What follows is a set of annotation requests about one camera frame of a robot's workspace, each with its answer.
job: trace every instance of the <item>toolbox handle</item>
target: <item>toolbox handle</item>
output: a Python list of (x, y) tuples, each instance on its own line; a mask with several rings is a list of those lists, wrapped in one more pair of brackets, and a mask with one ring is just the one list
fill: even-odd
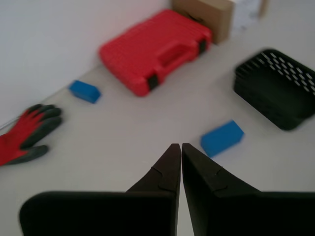
[(203, 22), (203, 19), (202, 18), (195, 18), (195, 17), (192, 17), (192, 15), (190, 15), (188, 12), (186, 12), (186, 14), (188, 15), (189, 18), (191, 18), (193, 21), (196, 21), (198, 23), (202, 23)]
[(181, 64), (191, 60), (193, 55), (193, 47), (173, 41), (158, 52), (157, 59), (163, 73), (170, 73)]

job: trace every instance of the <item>plastic basket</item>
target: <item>plastic basket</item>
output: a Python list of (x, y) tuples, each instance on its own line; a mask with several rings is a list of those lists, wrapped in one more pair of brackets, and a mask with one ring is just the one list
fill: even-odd
[(315, 113), (315, 72), (269, 49), (235, 70), (234, 91), (283, 130)]

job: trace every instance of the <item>gray glove fingers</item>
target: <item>gray glove fingers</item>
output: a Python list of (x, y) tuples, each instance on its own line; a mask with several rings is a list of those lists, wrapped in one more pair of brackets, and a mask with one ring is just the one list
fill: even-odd
[(38, 127), (32, 134), (20, 145), (21, 149), (30, 148), (39, 140), (46, 137), (53, 130), (55, 130), (61, 123), (61, 117), (52, 117), (45, 119), (40, 127)]
[(38, 109), (38, 114), (43, 113), (43, 112), (45, 112), (45, 111), (47, 111), (49, 109), (53, 109), (53, 108), (55, 108), (54, 105), (44, 105), (44, 106), (42, 106), (41, 108)]
[(25, 163), (25, 162), (35, 160), (35, 159), (45, 155), (48, 152), (48, 150), (49, 149), (46, 145), (26, 148), (23, 150), (23, 151), (27, 151), (27, 153), (25, 155), (6, 163), (6, 165), (15, 165), (15, 164), (20, 164), (20, 163)]
[(41, 104), (36, 104), (36, 105), (34, 105), (34, 106), (29, 107), (29, 108), (27, 109), (28, 114), (30, 114), (30, 113), (32, 113), (32, 112), (34, 112), (34, 111), (40, 109), (42, 106), (43, 106), (43, 105), (41, 105)]
[(60, 108), (52, 108), (44, 112), (44, 116), (42, 117), (40, 121), (43, 121), (52, 117), (58, 117), (61, 114), (62, 114), (62, 110)]

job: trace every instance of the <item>red toolbox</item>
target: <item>red toolbox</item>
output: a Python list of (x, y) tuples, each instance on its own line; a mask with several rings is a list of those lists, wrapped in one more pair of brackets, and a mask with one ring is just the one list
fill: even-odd
[(164, 10), (103, 45), (107, 68), (137, 96), (162, 84), (166, 75), (206, 51), (211, 32), (173, 10)]

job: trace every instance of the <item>wall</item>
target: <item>wall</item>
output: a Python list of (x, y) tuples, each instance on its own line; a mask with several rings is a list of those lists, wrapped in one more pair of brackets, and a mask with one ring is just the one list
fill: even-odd
[(1, 0), (0, 126), (99, 64), (98, 47), (168, 0)]

